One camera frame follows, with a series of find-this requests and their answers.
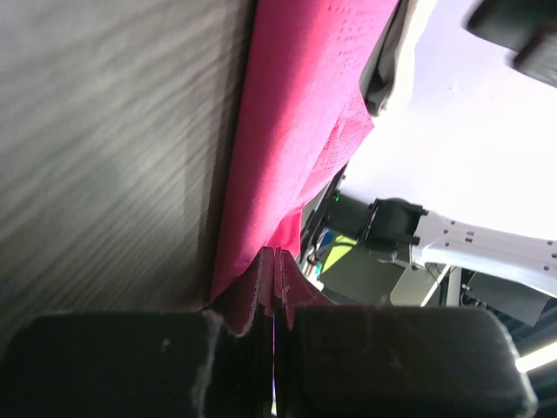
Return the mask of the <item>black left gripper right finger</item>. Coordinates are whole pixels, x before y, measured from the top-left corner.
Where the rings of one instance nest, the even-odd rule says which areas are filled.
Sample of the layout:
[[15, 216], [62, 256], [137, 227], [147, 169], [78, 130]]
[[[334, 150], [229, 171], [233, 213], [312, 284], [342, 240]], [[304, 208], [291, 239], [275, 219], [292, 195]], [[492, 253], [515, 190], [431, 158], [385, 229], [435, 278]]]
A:
[[281, 417], [531, 417], [538, 400], [505, 327], [463, 307], [340, 305], [274, 256]]

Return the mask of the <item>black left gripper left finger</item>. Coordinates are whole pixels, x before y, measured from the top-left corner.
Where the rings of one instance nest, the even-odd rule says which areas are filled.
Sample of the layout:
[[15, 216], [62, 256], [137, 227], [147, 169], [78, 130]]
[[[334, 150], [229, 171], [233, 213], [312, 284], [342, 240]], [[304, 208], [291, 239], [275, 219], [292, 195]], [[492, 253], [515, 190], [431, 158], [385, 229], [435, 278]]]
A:
[[35, 318], [1, 361], [4, 417], [267, 417], [274, 254], [207, 308]]

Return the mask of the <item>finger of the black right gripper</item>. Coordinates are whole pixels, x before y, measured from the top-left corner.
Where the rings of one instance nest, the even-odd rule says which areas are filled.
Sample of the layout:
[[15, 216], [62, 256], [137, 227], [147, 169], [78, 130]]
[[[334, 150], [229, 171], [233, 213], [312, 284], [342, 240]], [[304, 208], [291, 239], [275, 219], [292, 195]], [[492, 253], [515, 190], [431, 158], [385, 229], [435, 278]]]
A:
[[555, 0], [482, 1], [467, 19], [467, 30], [512, 51], [515, 71], [556, 86]]

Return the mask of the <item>pink paper napkin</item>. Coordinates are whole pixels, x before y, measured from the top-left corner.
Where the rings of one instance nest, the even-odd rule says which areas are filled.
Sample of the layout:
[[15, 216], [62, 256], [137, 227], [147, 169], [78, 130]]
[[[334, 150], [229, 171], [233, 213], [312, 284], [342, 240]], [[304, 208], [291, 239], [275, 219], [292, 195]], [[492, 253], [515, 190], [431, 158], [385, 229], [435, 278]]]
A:
[[301, 213], [372, 129], [359, 89], [393, 1], [256, 8], [211, 296], [260, 248], [300, 251]]

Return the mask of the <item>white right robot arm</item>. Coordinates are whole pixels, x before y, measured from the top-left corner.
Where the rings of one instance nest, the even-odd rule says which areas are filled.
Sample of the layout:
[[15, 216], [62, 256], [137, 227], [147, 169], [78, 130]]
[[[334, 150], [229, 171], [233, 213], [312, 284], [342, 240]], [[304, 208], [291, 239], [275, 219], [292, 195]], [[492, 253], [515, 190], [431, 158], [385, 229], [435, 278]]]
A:
[[411, 260], [556, 293], [556, 90], [466, 30], [481, 1], [408, 1], [368, 138], [372, 193], [425, 207]]

